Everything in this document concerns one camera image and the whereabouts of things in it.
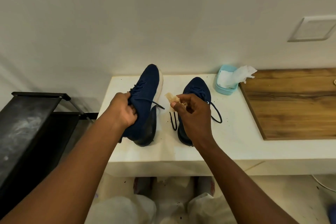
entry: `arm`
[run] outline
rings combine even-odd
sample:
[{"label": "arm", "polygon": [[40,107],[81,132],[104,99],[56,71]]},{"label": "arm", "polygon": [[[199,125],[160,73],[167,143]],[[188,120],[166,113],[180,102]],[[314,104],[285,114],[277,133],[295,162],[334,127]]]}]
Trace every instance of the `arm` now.
[{"label": "arm", "polygon": [[0,224],[84,223],[106,164],[124,130],[137,119],[117,93],[110,106],[61,162]]},{"label": "arm", "polygon": [[270,199],[216,144],[211,132],[210,105],[194,94],[178,95],[171,106],[183,121],[188,137],[209,166],[236,220],[243,224],[298,224]]}]

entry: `dark blue shoelace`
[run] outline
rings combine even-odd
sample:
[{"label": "dark blue shoelace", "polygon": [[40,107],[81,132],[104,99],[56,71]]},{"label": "dark blue shoelace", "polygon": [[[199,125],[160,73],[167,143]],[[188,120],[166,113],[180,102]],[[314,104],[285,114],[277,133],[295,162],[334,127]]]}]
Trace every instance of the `dark blue shoelace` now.
[{"label": "dark blue shoelace", "polygon": [[[203,101],[207,102],[208,104],[211,104],[213,106],[213,108],[215,108],[215,110],[217,111],[218,113],[218,116],[219,116],[219,119],[220,121],[217,121],[214,117],[211,116],[211,118],[217,122],[217,123],[222,123],[223,120],[222,120],[222,116],[221,114],[219,113],[218,109],[215,107],[215,105],[212,103],[212,102],[209,102],[207,99],[205,99],[205,92],[204,90],[200,89],[199,87],[193,87],[190,89],[190,92],[191,93],[194,93],[196,96],[198,96],[200,99],[202,99]],[[175,116],[175,112],[174,112],[174,118],[175,118],[175,128],[174,128],[174,123],[173,123],[173,118],[171,116],[171,113],[169,112],[170,114],[170,121],[171,121],[171,125],[173,127],[173,130],[176,131],[177,130],[177,121],[176,121],[176,116]]]},{"label": "dark blue shoelace", "polygon": [[[134,87],[129,90],[129,93],[131,93],[131,96],[136,97],[137,96],[136,93],[141,91],[141,89],[144,87],[144,84],[146,84],[144,81],[138,81],[137,84],[135,84]],[[145,100],[145,101],[156,104],[157,107],[164,109],[164,107],[162,107],[158,103],[154,102],[153,100],[147,99],[147,98],[134,98],[134,100]]]}]

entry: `person's left hand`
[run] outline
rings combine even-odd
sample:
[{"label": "person's left hand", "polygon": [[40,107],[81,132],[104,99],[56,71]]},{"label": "person's left hand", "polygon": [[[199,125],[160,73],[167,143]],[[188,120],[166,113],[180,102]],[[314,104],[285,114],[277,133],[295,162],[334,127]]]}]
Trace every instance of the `person's left hand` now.
[{"label": "person's left hand", "polygon": [[138,118],[137,111],[133,105],[128,105],[127,100],[130,96],[131,94],[129,92],[117,93],[105,111],[108,116],[113,116],[118,122],[121,122],[124,129],[134,124]]}]

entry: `blue plastic box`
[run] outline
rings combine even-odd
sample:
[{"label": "blue plastic box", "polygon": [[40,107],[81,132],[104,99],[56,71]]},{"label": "blue plastic box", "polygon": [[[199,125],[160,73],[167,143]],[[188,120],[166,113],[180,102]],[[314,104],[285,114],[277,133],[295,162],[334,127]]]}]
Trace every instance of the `blue plastic box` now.
[{"label": "blue plastic box", "polygon": [[228,72],[234,72],[234,71],[237,70],[237,68],[234,67],[234,66],[230,66],[230,65],[222,65],[222,67],[218,71],[218,74],[217,74],[217,77],[216,77],[215,90],[217,92],[219,92],[220,94],[231,95],[235,90],[237,90],[238,84],[236,84],[233,88],[223,88],[223,87],[219,86],[217,84],[217,80],[218,80],[219,74],[222,70],[228,71]]}]

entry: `blue object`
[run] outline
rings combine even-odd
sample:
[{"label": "blue object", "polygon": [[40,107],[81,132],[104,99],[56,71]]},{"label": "blue object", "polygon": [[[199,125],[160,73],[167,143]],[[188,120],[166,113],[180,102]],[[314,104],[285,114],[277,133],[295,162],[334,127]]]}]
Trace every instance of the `blue object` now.
[{"label": "blue object", "polygon": [[336,204],[328,208],[328,217],[331,224],[336,224]]},{"label": "blue object", "polygon": [[149,65],[130,90],[128,105],[135,107],[138,118],[124,131],[122,137],[127,137],[139,146],[147,146],[153,141],[156,132],[156,107],[164,109],[157,104],[162,84],[161,71],[156,65]]},{"label": "blue object", "polygon": [[223,70],[228,71],[228,72],[234,72],[234,71],[237,70],[237,68],[234,67],[234,66],[230,66],[230,65],[222,65],[222,67],[218,71],[218,74],[217,74],[217,77],[216,77],[215,90],[220,94],[231,95],[234,91],[237,90],[238,84],[236,84],[233,88],[223,88],[223,87],[219,86],[218,83],[217,83],[217,80],[218,80],[220,72],[223,71]]},{"label": "blue object", "polygon": [[[195,94],[200,99],[202,99],[203,101],[207,102],[208,104],[211,104],[215,108],[215,110],[217,111],[217,113],[219,115],[219,118],[220,118],[220,121],[217,121],[214,117],[211,116],[212,119],[215,122],[218,122],[218,123],[222,123],[223,122],[221,114],[219,113],[219,111],[217,110],[217,108],[214,106],[214,104],[211,102],[210,90],[209,90],[208,86],[206,85],[206,83],[203,81],[202,78],[195,77],[184,88],[183,94],[191,94],[191,93]],[[187,134],[186,134],[186,132],[184,130],[182,119],[181,119],[181,117],[179,115],[178,115],[178,120],[180,122],[180,124],[178,126],[178,130],[177,130],[177,135],[178,135],[179,140],[183,144],[185,144],[185,145],[193,146],[193,142],[187,136]]]}]

